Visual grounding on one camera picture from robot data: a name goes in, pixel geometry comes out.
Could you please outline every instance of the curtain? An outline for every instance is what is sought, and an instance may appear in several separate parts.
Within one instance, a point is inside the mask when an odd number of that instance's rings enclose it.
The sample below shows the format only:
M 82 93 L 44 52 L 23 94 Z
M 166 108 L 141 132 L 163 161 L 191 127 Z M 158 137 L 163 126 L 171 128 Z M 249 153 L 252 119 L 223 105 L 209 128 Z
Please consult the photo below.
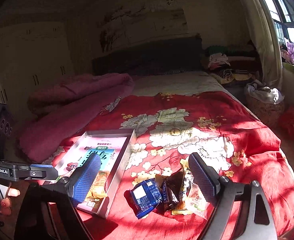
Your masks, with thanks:
M 263 69 L 263 81 L 271 88 L 281 90 L 282 60 L 274 21 L 265 0 L 240 0 L 243 5 L 249 33 Z

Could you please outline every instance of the finger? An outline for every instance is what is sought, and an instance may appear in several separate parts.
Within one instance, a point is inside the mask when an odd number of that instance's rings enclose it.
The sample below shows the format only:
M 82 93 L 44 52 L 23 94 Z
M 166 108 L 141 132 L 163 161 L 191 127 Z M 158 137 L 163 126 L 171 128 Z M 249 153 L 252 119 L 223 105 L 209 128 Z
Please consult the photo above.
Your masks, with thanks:
M 15 188 L 10 188 L 8 192 L 8 196 L 18 197 L 20 195 L 20 191 Z
M 0 207 L 0 213 L 5 216 L 10 216 L 11 215 L 11 209 L 10 208 L 5 208 L 5 207 Z
M 11 207 L 12 203 L 11 203 L 11 200 L 10 198 L 5 198 L 3 200 L 0 201 L 0 204 L 1 204 L 1 207 L 4 207 L 4 208 L 8 208 L 8 207 Z

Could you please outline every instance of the blue wrapper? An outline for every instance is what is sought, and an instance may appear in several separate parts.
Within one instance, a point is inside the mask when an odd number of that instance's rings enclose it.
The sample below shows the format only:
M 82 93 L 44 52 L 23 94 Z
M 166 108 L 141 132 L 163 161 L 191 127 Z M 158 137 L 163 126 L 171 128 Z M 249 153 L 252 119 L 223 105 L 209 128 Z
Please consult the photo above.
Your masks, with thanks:
M 147 179 L 138 183 L 130 194 L 138 210 L 135 214 L 138 219 L 153 211 L 162 200 L 155 179 Z

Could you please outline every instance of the dark headboard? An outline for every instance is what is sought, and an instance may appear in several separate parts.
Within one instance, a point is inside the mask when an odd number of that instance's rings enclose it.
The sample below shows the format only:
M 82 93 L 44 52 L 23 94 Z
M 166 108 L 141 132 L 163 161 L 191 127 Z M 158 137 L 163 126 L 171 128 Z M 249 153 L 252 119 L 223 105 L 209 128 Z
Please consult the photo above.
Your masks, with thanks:
M 144 43 L 92 61 L 95 75 L 129 73 L 131 75 L 157 75 L 170 71 L 179 73 L 202 69 L 203 53 L 199 35 Z

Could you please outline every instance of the pink blanket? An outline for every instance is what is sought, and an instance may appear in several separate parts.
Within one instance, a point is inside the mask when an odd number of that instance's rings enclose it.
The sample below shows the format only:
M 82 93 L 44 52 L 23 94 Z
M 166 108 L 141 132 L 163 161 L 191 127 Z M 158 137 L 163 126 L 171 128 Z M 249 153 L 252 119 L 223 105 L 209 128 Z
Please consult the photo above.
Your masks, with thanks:
M 20 148 L 29 159 L 41 163 L 55 152 L 64 138 L 74 135 L 101 110 L 111 112 L 120 98 L 131 93 L 133 86 L 128 74 L 96 77 L 85 74 L 69 79 L 68 83 L 36 92 L 29 102 L 36 103 L 35 109 L 51 113 L 22 132 Z

